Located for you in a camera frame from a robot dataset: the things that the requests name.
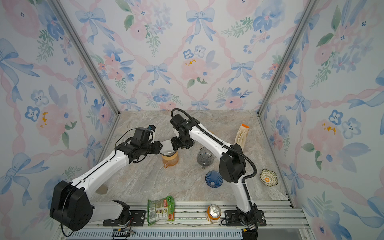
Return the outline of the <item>grey glass dripper cone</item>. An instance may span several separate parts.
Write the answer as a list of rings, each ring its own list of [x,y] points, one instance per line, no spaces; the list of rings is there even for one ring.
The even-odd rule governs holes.
[[[161,153],[161,155],[164,155],[164,156],[172,156],[172,155],[174,155],[175,153],[178,153],[178,151]]]

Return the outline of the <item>blue glass dripper cone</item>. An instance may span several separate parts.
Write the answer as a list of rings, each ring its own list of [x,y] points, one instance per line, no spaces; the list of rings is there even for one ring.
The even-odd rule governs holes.
[[[209,171],[205,176],[206,184],[211,188],[219,188],[223,184],[224,179],[217,171]]]

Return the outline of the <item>coffee filter paper pack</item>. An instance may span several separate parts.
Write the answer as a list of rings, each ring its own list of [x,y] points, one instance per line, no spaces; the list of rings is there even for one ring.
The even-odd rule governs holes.
[[[238,144],[239,146],[241,146],[242,149],[244,149],[245,147],[249,129],[250,129],[249,126],[242,124],[237,132],[237,135],[235,138],[235,144]]]

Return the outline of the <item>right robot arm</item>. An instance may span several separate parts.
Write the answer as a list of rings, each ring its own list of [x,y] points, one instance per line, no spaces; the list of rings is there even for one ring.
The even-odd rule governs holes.
[[[207,148],[219,159],[219,173],[235,194],[240,222],[245,226],[256,226],[256,207],[249,193],[246,180],[257,173],[255,164],[238,144],[230,145],[208,131],[199,121],[186,114],[171,114],[170,123],[176,136],[171,139],[174,150],[189,149],[196,142]]]

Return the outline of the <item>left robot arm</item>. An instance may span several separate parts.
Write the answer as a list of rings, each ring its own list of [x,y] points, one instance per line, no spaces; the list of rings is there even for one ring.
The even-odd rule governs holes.
[[[122,201],[91,203],[90,198],[120,169],[137,164],[147,155],[158,155],[162,148],[155,141],[155,126],[135,128],[134,135],[117,144],[114,150],[91,170],[70,182],[61,181],[54,187],[50,217],[72,231],[88,223],[109,220],[127,226],[132,220],[130,206]]]

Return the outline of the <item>orange glass carafe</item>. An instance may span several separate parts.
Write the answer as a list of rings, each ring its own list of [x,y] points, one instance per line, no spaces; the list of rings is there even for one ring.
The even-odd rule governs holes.
[[[172,167],[172,166],[176,165],[178,162],[179,162],[179,158],[178,158],[178,160],[173,160],[173,161],[164,161],[163,160],[163,165],[164,165],[164,168],[166,169],[168,167]]]

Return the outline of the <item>grey glass carafe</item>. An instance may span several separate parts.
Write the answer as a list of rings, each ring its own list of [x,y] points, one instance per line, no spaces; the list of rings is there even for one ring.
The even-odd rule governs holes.
[[[201,148],[197,155],[197,162],[203,169],[211,166],[214,162],[213,153],[205,147]]]

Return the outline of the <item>green snack bag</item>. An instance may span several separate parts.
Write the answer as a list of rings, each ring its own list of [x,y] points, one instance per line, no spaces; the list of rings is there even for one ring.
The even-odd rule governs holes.
[[[167,196],[159,200],[148,200],[148,226],[162,220],[171,222],[175,220],[175,200],[172,196]]]

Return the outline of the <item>orange soda can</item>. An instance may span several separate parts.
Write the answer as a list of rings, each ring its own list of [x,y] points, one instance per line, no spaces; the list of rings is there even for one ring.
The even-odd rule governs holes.
[[[206,219],[210,223],[215,223],[221,218],[222,211],[218,205],[211,204],[206,211]]]

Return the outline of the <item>small patterned dish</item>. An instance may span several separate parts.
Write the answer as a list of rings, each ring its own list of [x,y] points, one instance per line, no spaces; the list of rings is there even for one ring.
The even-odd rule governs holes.
[[[260,173],[260,179],[267,187],[276,186],[279,183],[278,176],[275,172],[263,169]]]

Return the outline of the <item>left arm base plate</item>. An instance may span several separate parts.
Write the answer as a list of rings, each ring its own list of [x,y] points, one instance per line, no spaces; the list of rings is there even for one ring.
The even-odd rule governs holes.
[[[143,210],[130,210],[128,221],[124,224],[118,220],[104,220],[104,227],[143,227],[146,222],[147,211]]]

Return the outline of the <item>aluminium rail frame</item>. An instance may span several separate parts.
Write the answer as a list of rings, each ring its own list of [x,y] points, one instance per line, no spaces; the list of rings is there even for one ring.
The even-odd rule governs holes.
[[[231,202],[215,201],[222,210],[221,219],[211,223],[206,218],[206,210],[212,202],[177,202],[174,221],[159,221],[149,226],[147,205],[131,203],[132,210],[141,217],[135,218],[133,226],[119,231],[118,227],[104,226],[102,221],[90,223],[82,230],[72,232],[57,230],[55,240],[243,240],[250,234],[243,227],[224,226],[224,219],[230,219],[229,211],[236,206]],[[259,240],[313,240],[305,213],[292,207],[289,201],[257,201],[265,226],[258,228]]]

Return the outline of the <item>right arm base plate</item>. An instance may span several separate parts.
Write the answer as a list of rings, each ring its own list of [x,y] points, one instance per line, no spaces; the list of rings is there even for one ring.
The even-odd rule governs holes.
[[[266,227],[266,217],[264,212],[261,210],[256,210],[256,213],[253,214],[250,211],[247,214],[242,214],[239,211],[224,211],[224,218],[221,221],[223,226],[227,227],[249,227],[254,226],[255,221],[257,222],[258,227]]]

